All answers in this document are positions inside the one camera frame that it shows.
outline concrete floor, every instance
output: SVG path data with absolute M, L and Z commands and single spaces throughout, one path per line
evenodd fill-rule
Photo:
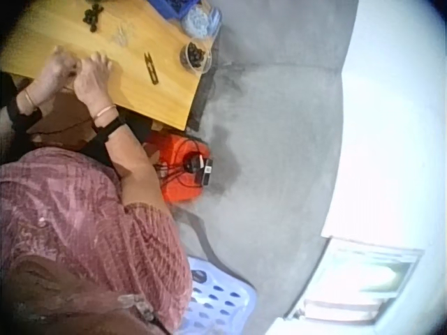
M 264 334 L 321 256 L 342 138 L 341 69 L 357 0 L 214 0 L 224 26 L 199 136 L 212 183 L 176 211 L 191 255 L 258 293 Z

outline white wall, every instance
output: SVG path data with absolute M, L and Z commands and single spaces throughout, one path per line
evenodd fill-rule
M 352 334 L 426 334 L 445 312 L 446 75 L 444 22 L 427 2 L 359 0 L 342 73 L 342 152 L 322 235 L 425 254 L 377 324 Z M 276 329 L 347 334 L 294 323 Z M 274 326 L 268 334 L 287 333 Z

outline hand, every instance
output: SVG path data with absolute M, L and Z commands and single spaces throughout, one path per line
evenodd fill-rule
M 50 100 L 75 74 L 78 59 L 63 47 L 54 48 L 40 75 L 27 87 L 33 103 L 39 106 Z
M 90 58 L 81 61 L 74 89 L 78 99 L 89 108 L 92 117 L 112 105 L 107 89 L 111 70 L 112 62 L 105 54 L 95 52 Z

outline wooden table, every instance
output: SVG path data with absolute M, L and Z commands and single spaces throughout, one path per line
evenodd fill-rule
M 55 45 L 78 57 L 106 52 L 114 61 L 109 84 L 113 101 L 183 130 L 200 79 L 179 61 L 188 36 L 145 0 L 110 0 L 103 6 L 98 31 L 91 33 L 82 21 L 91 8 L 85 0 L 34 1 L 7 40 L 2 70 L 36 77 Z M 145 52 L 152 56 L 158 85 L 150 80 Z

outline gold bangle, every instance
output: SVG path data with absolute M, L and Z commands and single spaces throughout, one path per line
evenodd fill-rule
M 97 119 L 99 119 L 99 117 L 101 117 L 101 115 L 116 107 L 117 107 L 116 105 L 111 105 L 107 106 L 106 108 L 103 108 L 93 117 L 93 121 L 95 122 Z
M 29 104 L 32 106 L 33 110 L 37 108 L 36 104 L 32 101 L 31 96 L 29 96 L 27 89 L 24 89 L 25 98 L 28 100 Z

